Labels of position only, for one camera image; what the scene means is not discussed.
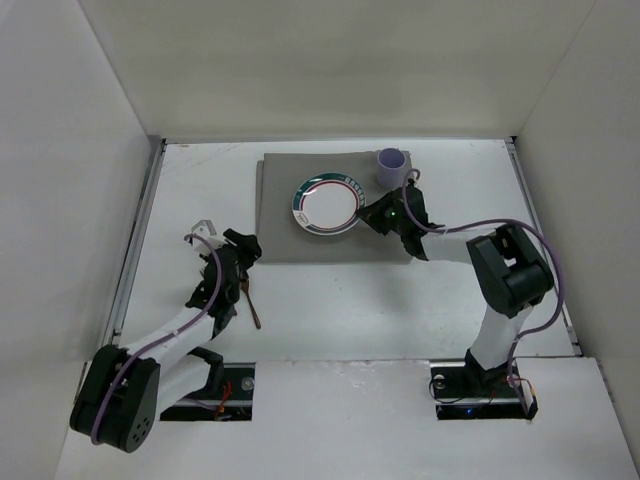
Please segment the brown wooden spoon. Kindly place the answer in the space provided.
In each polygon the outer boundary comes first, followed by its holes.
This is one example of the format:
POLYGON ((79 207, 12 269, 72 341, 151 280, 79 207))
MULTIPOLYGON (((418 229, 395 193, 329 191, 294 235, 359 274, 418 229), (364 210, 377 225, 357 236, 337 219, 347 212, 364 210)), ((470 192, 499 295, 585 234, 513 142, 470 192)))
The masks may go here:
POLYGON ((243 292, 243 294, 246 297, 246 300, 248 302, 250 313, 251 313, 254 325, 255 325, 257 330, 261 330, 262 329, 262 323, 261 323, 259 314, 258 314, 258 312, 257 312, 257 310, 256 310, 256 308, 254 306, 254 303, 253 303, 251 295, 250 295, 250 280, 248 278, 242 280, 240 282, 240 288, 241 288, 241 291, 243 292))

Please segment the purple cup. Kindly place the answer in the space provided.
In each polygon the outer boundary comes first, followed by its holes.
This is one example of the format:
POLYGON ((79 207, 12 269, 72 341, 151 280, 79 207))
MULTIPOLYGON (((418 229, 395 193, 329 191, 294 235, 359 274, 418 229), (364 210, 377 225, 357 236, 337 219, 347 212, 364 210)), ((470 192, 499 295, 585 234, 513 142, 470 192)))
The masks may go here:
POLYGON ((376 180, 384 189, 398 188, 404 178, 407 157, 396 148, 385 148, 377 153, 376 180))

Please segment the white plate green red rim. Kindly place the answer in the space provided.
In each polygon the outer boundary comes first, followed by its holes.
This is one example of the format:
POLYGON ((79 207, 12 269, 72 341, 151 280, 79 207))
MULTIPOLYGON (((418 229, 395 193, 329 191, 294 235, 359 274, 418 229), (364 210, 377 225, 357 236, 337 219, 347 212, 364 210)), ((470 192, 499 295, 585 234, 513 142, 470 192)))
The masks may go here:
POLYGON ((334 236, 352 229, 359 221, 356 212, 366 206, 362 185, 352 177, 326 172, 305 180, 295 191, 291 211, 304 231, 334 236))

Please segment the grey cloth placemat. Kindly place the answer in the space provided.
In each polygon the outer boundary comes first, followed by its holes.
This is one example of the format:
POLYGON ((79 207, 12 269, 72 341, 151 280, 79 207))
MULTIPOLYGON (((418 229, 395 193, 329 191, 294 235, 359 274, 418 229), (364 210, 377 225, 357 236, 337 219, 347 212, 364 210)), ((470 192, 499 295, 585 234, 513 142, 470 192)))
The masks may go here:
POLYGON ((364 188, 370 204, 386 193, 377 183, 376 170, 375 151, 266 153, 256 171, 256 234, 263 251, 260 262, 410 262, 412 257, 397 235, 379 235, 361 221, 344 233, 320 236, 305 231, 294 220, 294 194, 312 176, 345 174, 364 188))

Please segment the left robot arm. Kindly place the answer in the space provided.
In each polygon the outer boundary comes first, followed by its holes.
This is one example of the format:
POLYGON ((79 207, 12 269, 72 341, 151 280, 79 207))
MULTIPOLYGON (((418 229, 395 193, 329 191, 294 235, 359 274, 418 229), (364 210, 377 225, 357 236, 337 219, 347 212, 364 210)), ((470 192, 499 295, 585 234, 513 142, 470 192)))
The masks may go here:
POLYGON ((248 421, 255 367, 228 363, 207 348, 236 316, 248 271, 261 257, 254 235, 227 229, 185 237, 204 262, 185 306, 139 341, 101 347, 71 411, 70 428, 95 445, 136 451, 155 422, 248 421))

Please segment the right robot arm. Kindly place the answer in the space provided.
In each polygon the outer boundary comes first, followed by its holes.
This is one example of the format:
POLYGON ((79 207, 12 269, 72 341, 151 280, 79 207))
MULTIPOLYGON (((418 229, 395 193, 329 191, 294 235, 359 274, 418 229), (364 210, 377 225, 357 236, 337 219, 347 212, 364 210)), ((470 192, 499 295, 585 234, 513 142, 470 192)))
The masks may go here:
POLYGON ((458 227, 434 223, 412 179, 358 209, 356 217, 378 234, 398 235, 405 251, 418 260, 472 267, 486 309, 464 358, 465 394, 478 395, 500 381, 514 385, 513 357, 525 334, 524 321, 555 284, 549 264, 530 239, 535 230, 515 219, 458 227))

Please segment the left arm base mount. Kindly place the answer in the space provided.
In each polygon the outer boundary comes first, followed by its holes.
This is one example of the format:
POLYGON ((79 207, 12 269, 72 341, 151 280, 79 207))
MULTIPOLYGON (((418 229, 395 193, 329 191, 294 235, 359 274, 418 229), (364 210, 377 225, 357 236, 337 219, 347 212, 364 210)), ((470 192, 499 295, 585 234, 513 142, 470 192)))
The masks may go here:
POLYGON ((155 418, 159 421, 249 421, 255 365, 227 363, 197 347, 161 375, 155 418))

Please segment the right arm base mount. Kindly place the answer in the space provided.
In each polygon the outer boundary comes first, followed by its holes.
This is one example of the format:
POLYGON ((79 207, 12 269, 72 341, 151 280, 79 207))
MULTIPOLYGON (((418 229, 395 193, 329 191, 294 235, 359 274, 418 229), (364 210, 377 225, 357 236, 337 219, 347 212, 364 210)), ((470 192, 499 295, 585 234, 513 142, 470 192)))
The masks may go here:
POLYGON ((539 411, 532 383, 505 366, 482 370, 470 360, 431 362, 428 391, 438 420, 526 420, 539 411))

